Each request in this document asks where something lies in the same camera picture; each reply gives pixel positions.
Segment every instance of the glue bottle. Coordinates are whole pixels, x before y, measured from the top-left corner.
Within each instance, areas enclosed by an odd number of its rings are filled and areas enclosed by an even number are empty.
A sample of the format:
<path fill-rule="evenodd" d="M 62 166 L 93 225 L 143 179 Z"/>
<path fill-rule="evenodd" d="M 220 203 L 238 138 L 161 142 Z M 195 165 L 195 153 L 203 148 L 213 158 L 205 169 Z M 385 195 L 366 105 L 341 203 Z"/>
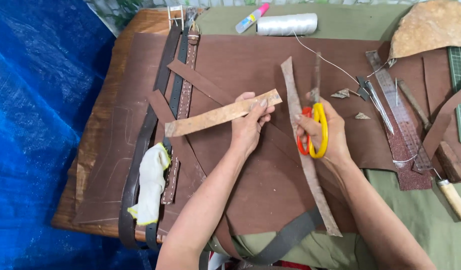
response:
<path fill-rule="evenodd" d="M 254 10 L 249 16 L 243 19 L 240 23 L 235 26 L 237 33 L 242 34 L 247 28 L 249 28 L 254 22 L 256 22 L 262 15 L 269 9 L 269 3 L 263 4 L 260 8 Z"/>

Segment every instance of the wooden table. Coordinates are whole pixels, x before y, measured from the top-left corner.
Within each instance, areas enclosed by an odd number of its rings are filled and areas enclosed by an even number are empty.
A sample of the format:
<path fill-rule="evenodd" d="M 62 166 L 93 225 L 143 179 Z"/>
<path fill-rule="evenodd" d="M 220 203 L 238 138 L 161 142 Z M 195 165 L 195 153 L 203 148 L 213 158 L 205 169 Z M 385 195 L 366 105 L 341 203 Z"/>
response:
<path fill-rule="evenodd" d="M 180 16 L 179 11 L 173 11 L 173 16 Z M 77 156 L 67 172 L 68 179 L 64 192 L 60 197 L 59 206 L 54 214 L 51 225 L 54 228 L 78 231 L 86 234 L 118 237 L 118 221 L 110 221 L 106 225 L 73 224 L 76 209 L 83 200 L 83 191 L 90 175 L 95 158 L 100 148 L 102 133 L 112 113 L 120 81 L 124 73 L 127 55 L 135 32 L 157 33 L 166 35 L 169 31 L 167 11 L 142 9 L 132 19 L 115 41 L 112 49 L 112 59 L 107 71 L 104 85 L 100 91 L 92 113 L 83 132 Z M 145 233 L 136 230 L 135 238 L 145 242 Z M 164 237 L 158 235 L 157 241 Z"/>

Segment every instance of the scissors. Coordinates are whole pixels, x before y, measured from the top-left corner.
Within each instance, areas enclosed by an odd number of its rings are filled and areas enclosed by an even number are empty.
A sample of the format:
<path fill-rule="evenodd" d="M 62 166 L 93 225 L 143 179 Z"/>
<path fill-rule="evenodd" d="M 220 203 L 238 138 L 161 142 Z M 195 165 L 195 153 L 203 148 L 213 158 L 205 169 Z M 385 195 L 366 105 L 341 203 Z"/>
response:
<path fill-rule="evenodd" d="M 325 113 L 323 111 L 322 103 L 320 103 L 320 55 L 317 53 L 317 58 L 315 59 L 315 71 L 311 81 L 311 91 L 310 91 L 310 104 L 308 107 L 302 108 L 302 114 L 307 117 L 313 117 L 314 120 L 321 124 L 322 126 L 322 142 L 319 147 L 319 150 L 316 152 L 315 147 L 312 144 L 311 137 L 308 133 L 305 133 L 307 136 L 307 148 L 304 149 L 304 146 L 300 140 L 300 137 L 297 137 L 297 148 L 302 155 L 310 154 L 311 157 L 319 159 L 323 157 L 325 151 L 327 150 L 327 144 L 329 143 L 329 128 L 327 127 L 327 119 L 325 118 Z"/>

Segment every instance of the yellow scissor handle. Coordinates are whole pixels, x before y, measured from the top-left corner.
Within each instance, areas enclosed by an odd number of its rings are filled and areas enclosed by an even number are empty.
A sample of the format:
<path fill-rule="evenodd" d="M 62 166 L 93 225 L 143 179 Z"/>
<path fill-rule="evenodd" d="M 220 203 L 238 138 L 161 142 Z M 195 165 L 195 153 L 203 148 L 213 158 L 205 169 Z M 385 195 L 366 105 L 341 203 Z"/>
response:
<path fill-rule="evenodd" d="M 322 143 L 319 147 L 319 151 L 316 153 L 312 142 L 308 142 L 309 154 L 314 159 L 319 159 L 323 157 L 325 151 L 327 150 L 327 144 L 329 143 L 329 128 L 327 127 L 327 119 L 325 118 L 322 103 L 315 103 L 312 108 L 312 113 L 314 114 L 314 120 L 319 122 L 322 126 Z"/>

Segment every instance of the scissor blade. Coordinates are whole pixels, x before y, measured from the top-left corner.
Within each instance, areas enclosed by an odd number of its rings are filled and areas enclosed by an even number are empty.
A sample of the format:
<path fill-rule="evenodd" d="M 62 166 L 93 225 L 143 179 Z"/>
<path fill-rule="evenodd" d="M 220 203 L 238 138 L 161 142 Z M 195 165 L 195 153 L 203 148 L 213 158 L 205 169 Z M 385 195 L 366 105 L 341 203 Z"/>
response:
<path fill-rule="evenodd" d="M 313 107 L 315 103 L 318 103 L 320 98 L 320 63 L 321 53 L 317 52 L 315 57 L 314 73 L 311 78 L 310 107 Z"/>

